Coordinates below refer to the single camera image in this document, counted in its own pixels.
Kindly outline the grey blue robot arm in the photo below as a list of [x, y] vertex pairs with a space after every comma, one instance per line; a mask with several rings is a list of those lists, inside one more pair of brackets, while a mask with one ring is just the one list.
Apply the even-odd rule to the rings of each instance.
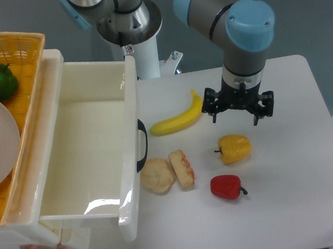
[[[92, 25], [115, 60], [135, 58], [140, 79], [158, 78], [166, 67], [158, 59], [160, 9], [151, 0], [59, 0], [80, 29]], [[228, 109], [246, 110], [259, 121], [271, 117], [274, 93], [259, 92], [267, 49], [274, 37], [274, 12], [260, 0], [173, 0], [183, 24], [224, 53], [219, 91], [205, 89], [202, 112], [212, 117]]]

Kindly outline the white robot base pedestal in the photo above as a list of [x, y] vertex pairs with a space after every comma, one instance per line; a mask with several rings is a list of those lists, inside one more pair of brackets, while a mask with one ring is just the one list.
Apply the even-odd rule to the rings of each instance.
[[113, 12], [97, 24], [97, 31], [109, 45], [113, 59], [135, 58], [137, 77], [154, 79], [179, 74], [183, 53], [173, 50], [167, 59], [158, 56], [157, 35], [163, 19], [160, 9], [151, 0], [142, 0], [129, 13]]

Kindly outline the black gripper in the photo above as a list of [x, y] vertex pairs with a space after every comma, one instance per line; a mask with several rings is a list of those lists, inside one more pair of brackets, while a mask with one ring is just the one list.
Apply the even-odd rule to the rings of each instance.
[[201, 112], [210, 115], [216, 123], [217, 114], [226, 110], [251, 110], [253, 124], [257, 126], [261, 119], [272, 117], [274, 112], [274, 92], [259, 95], [261, 80], [261, 72], [249, 76], [223, 74], [220, 92], [209, 87], [204, 89]]

